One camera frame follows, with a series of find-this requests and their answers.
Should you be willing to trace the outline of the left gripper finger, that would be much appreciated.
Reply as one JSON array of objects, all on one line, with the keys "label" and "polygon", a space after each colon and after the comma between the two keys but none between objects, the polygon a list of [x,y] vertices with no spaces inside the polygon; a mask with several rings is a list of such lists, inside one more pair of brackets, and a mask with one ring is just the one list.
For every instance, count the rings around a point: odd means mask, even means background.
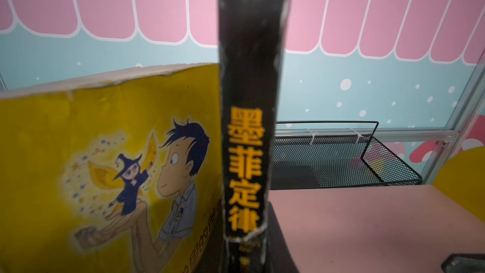
[{"label": "left gripper finger", "polygon": [[485,273],[485,254],[451,254],[441,268],[444,273]]}]

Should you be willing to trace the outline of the black antler cover book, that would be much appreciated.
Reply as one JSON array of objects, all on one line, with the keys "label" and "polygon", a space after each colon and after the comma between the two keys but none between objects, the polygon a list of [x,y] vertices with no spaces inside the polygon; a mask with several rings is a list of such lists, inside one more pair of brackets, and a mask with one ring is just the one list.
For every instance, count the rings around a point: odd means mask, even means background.
[{"label": "black antler cover book", "polygon": [[290,0],[218,0],[222,272],[272,272],[269,190]]}]

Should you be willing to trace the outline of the yellow cartoon cover book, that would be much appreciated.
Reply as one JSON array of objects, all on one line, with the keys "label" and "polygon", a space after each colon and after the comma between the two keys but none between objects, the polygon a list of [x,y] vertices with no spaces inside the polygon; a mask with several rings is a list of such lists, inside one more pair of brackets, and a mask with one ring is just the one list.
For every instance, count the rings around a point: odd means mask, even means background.
[{"label": "yellow cartoon cover book", "polygon": [[2,272],[194,272],[221,208],[219,68],[1,93]]}]

